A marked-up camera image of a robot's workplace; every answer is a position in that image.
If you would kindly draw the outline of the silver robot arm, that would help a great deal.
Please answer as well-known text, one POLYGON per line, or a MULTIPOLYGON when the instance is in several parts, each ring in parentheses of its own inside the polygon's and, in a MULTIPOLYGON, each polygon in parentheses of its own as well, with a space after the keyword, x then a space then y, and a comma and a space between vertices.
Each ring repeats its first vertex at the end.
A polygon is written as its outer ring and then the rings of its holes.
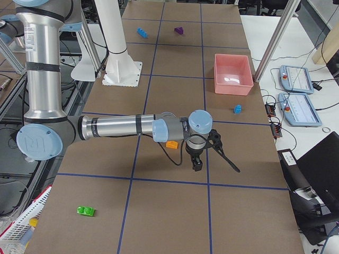
POLYGON ((157 143, 180 141, 193 169, 202 169, 200 154, 212 132, 212 117, 204 110, 181 118, 168 112, 90 118, 63 111, 59 33, 82 29, 80 1, 16 1, 16 14, 23 23, 29 93, 29 110, 16 136, 23 154, 44 161, 80 140, 145 135, 157 143))

